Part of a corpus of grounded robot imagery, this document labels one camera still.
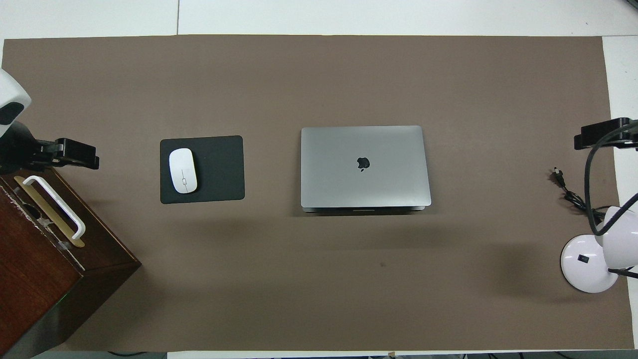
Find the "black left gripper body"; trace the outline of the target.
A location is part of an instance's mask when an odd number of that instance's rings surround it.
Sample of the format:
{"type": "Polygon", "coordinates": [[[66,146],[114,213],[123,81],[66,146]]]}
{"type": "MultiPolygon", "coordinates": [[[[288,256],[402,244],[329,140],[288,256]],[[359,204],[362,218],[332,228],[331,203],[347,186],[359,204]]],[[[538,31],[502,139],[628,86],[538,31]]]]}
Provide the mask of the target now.
{"type": "Polygon", "coordinates": [[[15,121],[0,141],[0,173],[20,170],[43,172],[52,165],[56,142],[37,140],[20,121],[15,121]]]}

